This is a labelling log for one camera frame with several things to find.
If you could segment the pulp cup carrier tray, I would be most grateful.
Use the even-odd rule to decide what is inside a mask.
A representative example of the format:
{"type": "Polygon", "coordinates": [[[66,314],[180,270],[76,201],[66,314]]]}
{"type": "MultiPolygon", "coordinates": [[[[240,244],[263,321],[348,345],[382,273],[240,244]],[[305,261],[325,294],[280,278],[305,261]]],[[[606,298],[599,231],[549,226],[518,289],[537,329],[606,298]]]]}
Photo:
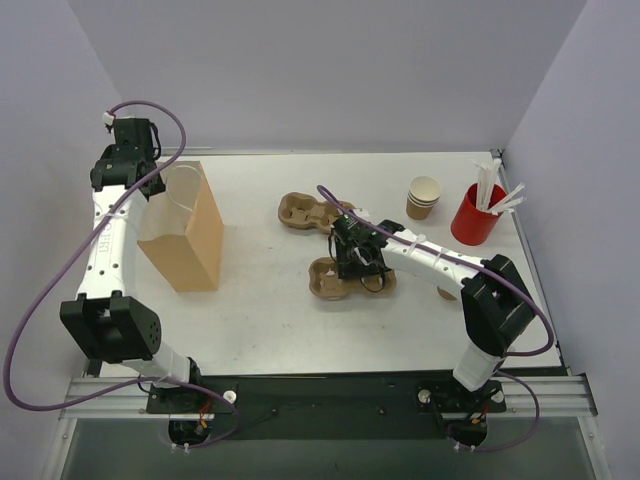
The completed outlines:
{"type": "Polygon", "coordinates": [[[384,296],[394,292],[397,279],[393,270],[363,279],[341,279],[337,264],[329,257],[313,261],[308,269],[309,290],[324,300],[339,300],[352,294],[384,296]]]}

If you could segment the brown paper takeout bag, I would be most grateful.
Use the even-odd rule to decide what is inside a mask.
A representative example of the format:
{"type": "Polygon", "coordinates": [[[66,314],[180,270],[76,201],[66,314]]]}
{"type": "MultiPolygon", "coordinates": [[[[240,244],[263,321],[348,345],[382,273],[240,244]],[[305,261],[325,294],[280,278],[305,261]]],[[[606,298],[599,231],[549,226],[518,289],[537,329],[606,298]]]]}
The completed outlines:
{"type": "Polygon", "coordinates": [[[149,199],[138,246],[174,291],[216,291],[224,223],[204,168],[176,162],[161,178],[166,190],[149,199]]]}

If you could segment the kraft paper coffee cup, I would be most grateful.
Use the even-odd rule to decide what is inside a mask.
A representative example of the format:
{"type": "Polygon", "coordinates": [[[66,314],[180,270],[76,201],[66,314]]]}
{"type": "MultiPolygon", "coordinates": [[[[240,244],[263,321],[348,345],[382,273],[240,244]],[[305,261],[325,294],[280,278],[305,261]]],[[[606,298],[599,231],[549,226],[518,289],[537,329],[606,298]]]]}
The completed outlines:
{"type": "Polygon", "coordinates": [[[457,300],[456,296],[454,296],[453,294],[449,293],[448,291],[446,291],[446,290],[444,290],[444,289],[442,289],[440,287],[437,288],[437,292],[443,299],[445,299],[447,301],[456,301],[457,300]]]}

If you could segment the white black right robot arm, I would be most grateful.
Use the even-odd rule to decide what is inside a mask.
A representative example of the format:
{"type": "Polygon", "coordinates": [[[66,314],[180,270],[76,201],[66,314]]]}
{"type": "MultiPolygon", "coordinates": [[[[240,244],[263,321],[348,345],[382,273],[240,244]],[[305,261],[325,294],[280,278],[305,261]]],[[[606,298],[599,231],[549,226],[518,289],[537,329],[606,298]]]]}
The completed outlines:
{"type": "Polygon", "coordinates": [[[534,319],[535,312],[522,297],[491,276],[528,292],[513,262],[503,255],[490,260],[466,256],[391,220],[369,227],[347,215],[334,221],[330,236],[341,279],[401,271],[462,303],[469,345],[453,369],[453,378],[470,392],[486,384],[534,319]]]}

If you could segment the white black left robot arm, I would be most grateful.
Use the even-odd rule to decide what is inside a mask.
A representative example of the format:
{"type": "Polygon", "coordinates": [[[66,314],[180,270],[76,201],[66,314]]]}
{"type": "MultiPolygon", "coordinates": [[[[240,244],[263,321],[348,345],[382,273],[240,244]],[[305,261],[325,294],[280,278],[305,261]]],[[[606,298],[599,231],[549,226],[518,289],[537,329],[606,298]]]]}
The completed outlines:
{"type": "Polygon", "coordinates": [[[84,277],[73,300],[60,307],[60,319],[90,360],[123,365],[155,386],[183,411],[204,402],[194,360],[176,353],[162,338],[159,316],[137,298],[135,256],[149,199],[164,192],[160,177],[138,186],[156,169],[157,127],[127,117],[111,125],[113,144],[90,172],[96,236],[89,243],[84,277]]]}

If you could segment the lower pulp cup carrier stack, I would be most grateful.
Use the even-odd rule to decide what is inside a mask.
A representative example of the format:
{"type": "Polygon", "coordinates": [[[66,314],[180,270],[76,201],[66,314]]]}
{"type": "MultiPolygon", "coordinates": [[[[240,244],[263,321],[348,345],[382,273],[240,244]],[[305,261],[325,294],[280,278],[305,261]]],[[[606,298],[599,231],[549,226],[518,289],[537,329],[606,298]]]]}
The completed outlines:
{"type": "Polygon", "coordinates": [[[327,201],[319,201],[304,193],[290,192],[282,197],[277,214],[278,219],[290,228],[317,229],[328,234],[342,212],[327,201]]]}

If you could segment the stacked kraft paper cups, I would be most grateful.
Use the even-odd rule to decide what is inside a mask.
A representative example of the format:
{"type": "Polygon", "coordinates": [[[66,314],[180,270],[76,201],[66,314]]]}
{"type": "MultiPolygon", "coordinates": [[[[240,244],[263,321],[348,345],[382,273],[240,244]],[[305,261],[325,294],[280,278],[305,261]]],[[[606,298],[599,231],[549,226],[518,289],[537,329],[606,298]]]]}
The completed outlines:
{"type": "Polygon", "coordinates": [[[441,193],[441,184],[436,179],[429,176],[415,177],[407,192],[407,215],[413,220],[425,220],[438,203],[441,193]]]}

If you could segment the red cylindrical straw holder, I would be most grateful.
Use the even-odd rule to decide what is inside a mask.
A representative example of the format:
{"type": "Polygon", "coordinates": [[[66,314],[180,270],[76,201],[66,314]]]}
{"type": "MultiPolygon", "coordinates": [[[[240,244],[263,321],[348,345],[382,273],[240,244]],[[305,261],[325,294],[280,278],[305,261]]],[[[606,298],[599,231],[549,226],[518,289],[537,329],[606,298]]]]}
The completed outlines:
{"type": "Polygon", "coordinates": [[[468,246],[483,244],[493,231],[501,215],[481,211],[476,207],[478,184],[472,184],[465,193],[454,216],[450,231],[460,243],[468,246]]]}

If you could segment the white wrapped straws bundle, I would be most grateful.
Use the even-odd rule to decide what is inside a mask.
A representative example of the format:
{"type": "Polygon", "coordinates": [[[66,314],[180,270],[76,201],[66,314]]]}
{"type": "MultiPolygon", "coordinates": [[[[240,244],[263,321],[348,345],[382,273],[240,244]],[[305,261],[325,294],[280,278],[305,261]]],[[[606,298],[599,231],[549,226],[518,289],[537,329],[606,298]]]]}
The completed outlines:
{"type": "Polygon", "coordinates": [[[523,196],[517,196],[525,187],[523,183],[518,184],[502,200],[493,201],[491,199],[494,188],[497,186],[497,177],[502,166],[500,158],[492,158],[490,161],[476,163],[477,182],[475,207],[483,213],[488,213],[497,217],[505,212],[512,212],[516,206],[525,201],[523,196]]]}

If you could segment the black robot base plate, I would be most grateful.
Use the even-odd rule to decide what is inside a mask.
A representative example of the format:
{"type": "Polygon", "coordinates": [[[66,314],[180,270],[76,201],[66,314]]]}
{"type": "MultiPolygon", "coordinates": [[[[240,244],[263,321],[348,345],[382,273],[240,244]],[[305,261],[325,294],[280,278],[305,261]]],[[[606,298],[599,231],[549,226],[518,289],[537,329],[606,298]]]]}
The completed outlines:
{"type": "Polygon", "coordinates": [[[205,376],[206,390],[152,387],[146,410],[168,414],[172,434],[193,433],[210,414],[207,433],[236,440],[441,439],[455,420],[503,413],[502,386],[469,392],[448,370],[309,375],[205,376]]]}

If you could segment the aluminium front frame rail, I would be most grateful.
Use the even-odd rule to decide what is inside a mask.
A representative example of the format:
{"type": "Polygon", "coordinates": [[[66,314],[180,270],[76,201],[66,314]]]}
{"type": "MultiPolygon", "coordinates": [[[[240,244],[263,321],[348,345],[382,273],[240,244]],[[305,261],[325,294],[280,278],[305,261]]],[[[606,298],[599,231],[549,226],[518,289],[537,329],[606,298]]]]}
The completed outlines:
{"type": "MultiPolygon", "coordinates": [[[[78,378],[71,381],[62,417],[75,419],[152,418],[195,419],[207,395],[184,387],[159,388],[140,381],[119,388],[118,378],[78,378]]],[[[346,410],[372,408],[381,415],[401,408],[411,413],[436,409],[446,417],[461,417],[473,408],[491,415],[586,417],[598,413],[588,380],[583,376],[498,378],[469,392],[447,373],[319,374],[297,376],[209,376],[203,383],[218,394],[213,414],[250,408],[285,407],[346,410]]]]}

